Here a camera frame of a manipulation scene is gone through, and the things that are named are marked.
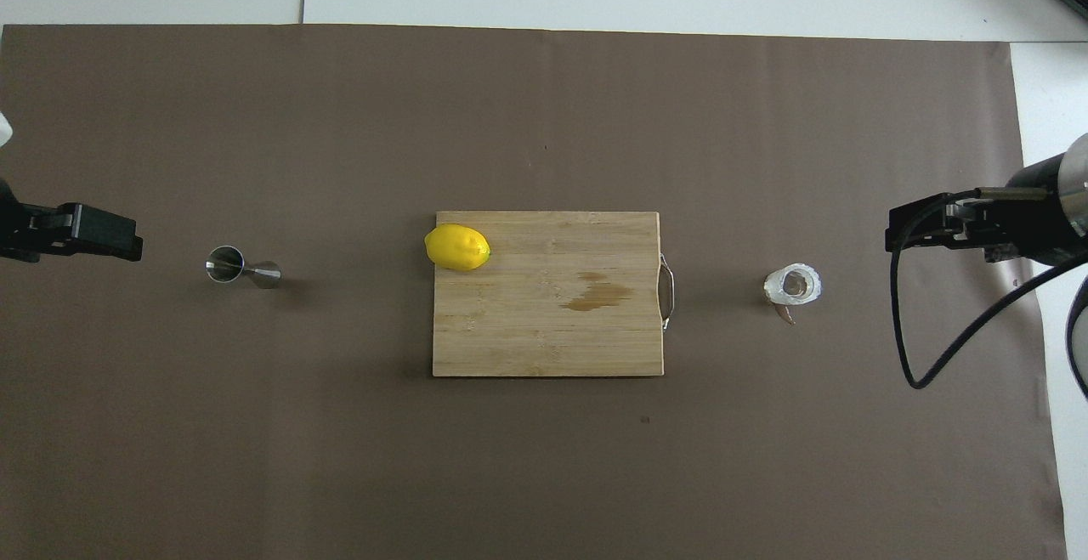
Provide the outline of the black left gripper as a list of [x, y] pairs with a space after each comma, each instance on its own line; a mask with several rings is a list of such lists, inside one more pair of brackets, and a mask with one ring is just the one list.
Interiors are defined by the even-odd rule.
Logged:
[[1, 179], [1, 257], [32, 263], [32, 252], [17, 246], [17, 234], [30, 225], [30, 250], [39, 254], [113, 257], [139, 262], [143, 239], [135, 220], [94, 206], [66, 202], [32, 216]]

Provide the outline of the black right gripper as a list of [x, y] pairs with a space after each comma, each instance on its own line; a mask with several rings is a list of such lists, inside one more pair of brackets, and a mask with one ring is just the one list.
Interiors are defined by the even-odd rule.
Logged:
[[[1006, 242], [987, 247], [984, 261], [1025, 257], [1048, 266], [1085, 256], [1085, 152], [1065, 152], [1023, 167], [1007, 187], [1048, 189], [1038, 202], [996, 202], [991, 208]], [[951, 192], [922, 197], [887, 212], [885, 251], [914, 247], [982, 249], [989, 203], [979, 197], [952, 199]]]

